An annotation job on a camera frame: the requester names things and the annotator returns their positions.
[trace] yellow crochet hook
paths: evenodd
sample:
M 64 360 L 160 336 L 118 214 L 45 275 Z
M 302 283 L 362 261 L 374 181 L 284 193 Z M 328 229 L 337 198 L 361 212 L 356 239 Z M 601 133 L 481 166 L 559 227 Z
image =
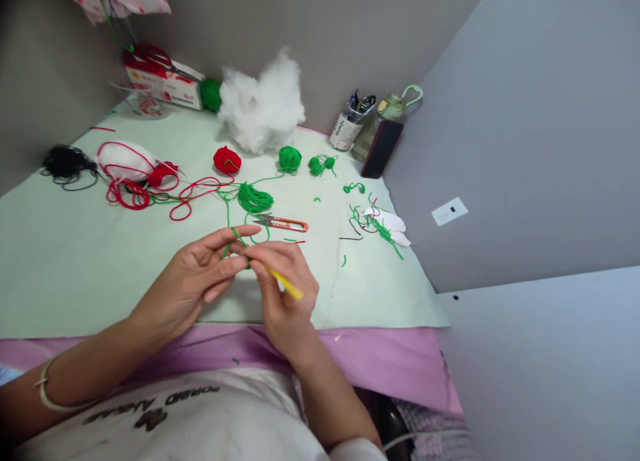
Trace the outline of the yellow crochet hook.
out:
M 272 270 L 269 266 L 267 266 L 265 264 L 265 267 L 267 268 L 267 271 L 269 271 L 269 273 L 276 278 L 278 281 L 280 281 L 282 283 L 282 285 L 285 287 L 285 290 L 291 294 L 291 297 L 293 299 L 295 299 L 296 301 L 299 301 L 302 299 L 302 291 L 299 290 L 298 288 L 296 288 L 291 281 L 289 281 L 287 278 L 285 278 L 282 274 L 280 274 L 278 271 L 274 271 Z

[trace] bracelet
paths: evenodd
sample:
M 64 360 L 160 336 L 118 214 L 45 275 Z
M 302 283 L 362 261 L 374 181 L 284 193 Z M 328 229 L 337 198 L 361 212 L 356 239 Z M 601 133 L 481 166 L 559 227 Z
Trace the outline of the bracelet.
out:
M 45 367 L 42 369 L 40 380 L 34 384 L 34 387 L 40 386 L 40 399 L 42 400 L 42 404 L 44 404 L 46 407 L 48 407 L 52 411 L 66 412 L 66 413 L 80 411 L 94 405 L 96 401 L 80 404 L 79 406 L 60 406 L 56 403 L 51 402 L 51 400 L 47 397 L 47 393 L 45 391 L 45 384 L 47 383 L 47 381 L 49 381 L 49 378 L 47 377 L 47 370 L 49 369 L 49 366 L 51 365 L 51 363 L 53 363 L 56 359 L 57 359 L 57 356 L 54 356 L 49 361 L 47 361 L 47 363 L 45 364 Z

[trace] white stuffing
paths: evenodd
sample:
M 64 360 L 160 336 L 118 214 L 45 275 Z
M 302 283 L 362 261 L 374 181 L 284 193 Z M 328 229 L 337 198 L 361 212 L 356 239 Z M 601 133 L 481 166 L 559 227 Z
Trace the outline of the white stuffing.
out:
M 245 151 L 262 154 L 293 144 L 295 127 L 305 121 L 300 100 L 300 66 L 284 48 L 259 79 L 224 70 L 218 116 Z

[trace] plastic cup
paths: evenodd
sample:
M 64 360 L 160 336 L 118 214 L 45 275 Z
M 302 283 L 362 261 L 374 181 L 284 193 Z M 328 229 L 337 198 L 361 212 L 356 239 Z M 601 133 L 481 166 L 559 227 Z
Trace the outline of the plastic cup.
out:
M 111 84 L 135 115 L 142 119 L 163 119 L 169 115 L 159 87 L 125 87 Z

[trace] red scissors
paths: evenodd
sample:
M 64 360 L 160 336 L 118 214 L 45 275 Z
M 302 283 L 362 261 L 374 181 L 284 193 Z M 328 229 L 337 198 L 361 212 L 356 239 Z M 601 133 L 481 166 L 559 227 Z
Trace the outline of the red scissors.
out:
M 200 82 L 200 79 L 196 76 L 184 72 L 174 66 L 169 55 L 158 46 L 147 43 L 134 44 L 133 55 L 158 69 L 170 71 L 174 74 L 187 78 L 189 81 Z

